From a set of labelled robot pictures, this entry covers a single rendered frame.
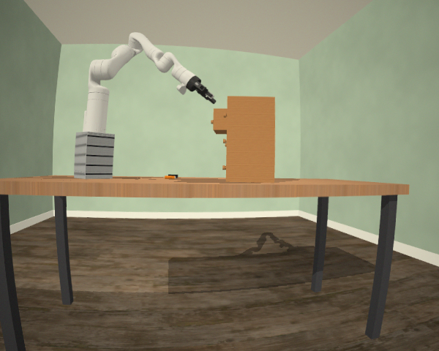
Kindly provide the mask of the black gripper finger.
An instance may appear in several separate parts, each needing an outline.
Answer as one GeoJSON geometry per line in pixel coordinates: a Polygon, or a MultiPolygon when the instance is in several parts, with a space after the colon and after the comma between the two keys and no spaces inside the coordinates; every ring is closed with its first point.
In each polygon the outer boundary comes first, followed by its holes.
{"type": "Polygon", "coordinates": [[[194,86],[196,86],[198,89],[200,89],[201,87],[203,87],[203,89],[196,90],[197,92],[200,92],[202,94],[206,94],[207,97],[209,97],[210,99],[213,99],[214,95],[205,87],[203,86],[201,83],[199,83],[198,81],[194,84],[194,86]]]}
{"type": "Polygon", "coordinates": [[[208,97],[206,97],[206,94],[201,94],[201,93],[199,93],[202,97],[204,97],[205,99],[207,99],[207,100],[209,100],[212,104],[214,104],[215,102],[216,102],[216,100],[213,98],[213,99],[209,99],[208,97]]]}

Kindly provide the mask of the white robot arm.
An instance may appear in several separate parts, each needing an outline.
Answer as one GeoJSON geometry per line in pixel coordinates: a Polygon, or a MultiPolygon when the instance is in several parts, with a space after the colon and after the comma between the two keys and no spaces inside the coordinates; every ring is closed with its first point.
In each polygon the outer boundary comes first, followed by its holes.
{"type": "Polygon", "coordinates": [[[87,110],[84,113],[83,132],[106,132],[109,89],[100,86],[101,80],[113,79],[118,71],[134,56],[144,50],[160,72],[166,73],[174,65],[172,76],[181,84],[176,88],[184,95],[187,82],[195,76],[184,68],[170,53],[163,53],[141,33],[133,32],[129,36],[128,45],[118,46],[111,54],[111,59],[93,60],[89,67],[89,95],[87,110]]]}

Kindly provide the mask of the brown wooden chest of drawers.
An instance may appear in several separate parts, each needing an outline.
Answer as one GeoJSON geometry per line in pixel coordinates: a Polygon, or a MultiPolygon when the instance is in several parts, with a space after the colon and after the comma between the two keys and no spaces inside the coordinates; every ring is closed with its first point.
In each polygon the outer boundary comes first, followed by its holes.
{"type": "Polygon", "coordinates": [[[228,96],[226,182],[274,183],[275,97],[228,96]]]}

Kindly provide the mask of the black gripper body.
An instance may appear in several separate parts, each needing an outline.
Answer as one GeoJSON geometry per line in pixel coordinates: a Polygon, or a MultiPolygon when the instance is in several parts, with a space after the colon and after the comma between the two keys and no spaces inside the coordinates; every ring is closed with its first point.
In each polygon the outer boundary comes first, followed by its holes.
{"type": "Polygon", "coordinates": [[[200,91],[200,89],[198,89],[198,88],[196,88],[196,87],[194,86],[194,83],[195,83],[196,81],[198,81],[199,83],[201,83],[201,79],[198,78],[198,77],[195,75],[195,76],[193,76],[192,78],[190,78],[190,80],[187,82],[186,88],[187,88],[188,90],[190,90],[190,91],[194,91],[194,90],[199,90],[199,91],[200,91]]]}

